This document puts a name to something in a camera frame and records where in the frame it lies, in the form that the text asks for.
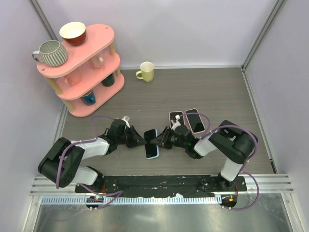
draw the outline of blue mug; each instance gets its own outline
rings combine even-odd
[[[96,98],[92,90],[86,92],[81,99],[86,105],[93,105],[96,103]]]

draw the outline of pink shelf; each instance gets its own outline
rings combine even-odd
[[[109,74],[113,73],[120,65],[120,58],[116,54],[110,55],[110,52],[103,51],[104,66],[101,69],[93,69],[91,63],[86,62],[79,67],[82,74],[82,80],[77,85],[68,85],[64,82],[64,78],[57,80],[58,85],[63,90],[63,93],[58,95],[65,100],[74,100],[84,95],[88,90],[92,89]]]
[[[61,42],[68,53],[68,60],[63,65],[51,67],[37,62],[38,71],[48,78],[65,76],[110,45],[114,40],[114,31],[107,25],[94,24],[88,26],[86,30],[86,41],[80,46],[71,46],[65,41]]]
[[[102,84],[98,84],[93,88],[93,92],[96,97],[96,103],[93,105],[85,105],[80,98],[72,100],[72,104],[75,107],[74,112],[70,112],[76,117],[86,117],[96,111],[100,106],[102,106],[108,99],[115,95],[125,84],[124,76],[115,77],[115,83],[110,87],[105,87]]]

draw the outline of green striped mug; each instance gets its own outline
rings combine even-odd
[[[38,51],[32,53],[32,58],[52,67],[64,64],[68,59],[68,53],[64,46],[57,40],[50,40],[43,43]]]

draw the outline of white wall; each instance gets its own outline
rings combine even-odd
[[[278,170],[309,219],[309,1],[287,0],[247,73]]]
[[[49,38],[28,1],[0,1],[0,21],[0,225],[15,232],[62,102],[31,57]]]
[[[276,0],[39,0],[55,34],[64,24],[115,31],[122,67],[242,65]]]

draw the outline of three-tiered shelf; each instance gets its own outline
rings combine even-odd
[[[120,58],[113,44],[113,29],[104,24],[94,24],[88,26],[86,30],[87,38],[82,45],[71,46],[65,41],[62,42],[68,53],[68,60],[63,65],[51,67],[44,63],[37,63],[38,71],[46,78],[69,112],[76,117],[92,114],[125,84],[125,79],[119,69]],[[99,52],[103,53],[104,65],[101,69],[94,69],[89,60]],[[77,68],[82,75],[81,81],[73,86],[66,84],[65,75]],[[110,87],[103,86],[101,81],[111,73],[114,75],[115,83]],[[91,89],[93,89],[96,103],[85,105],[80,97]]]

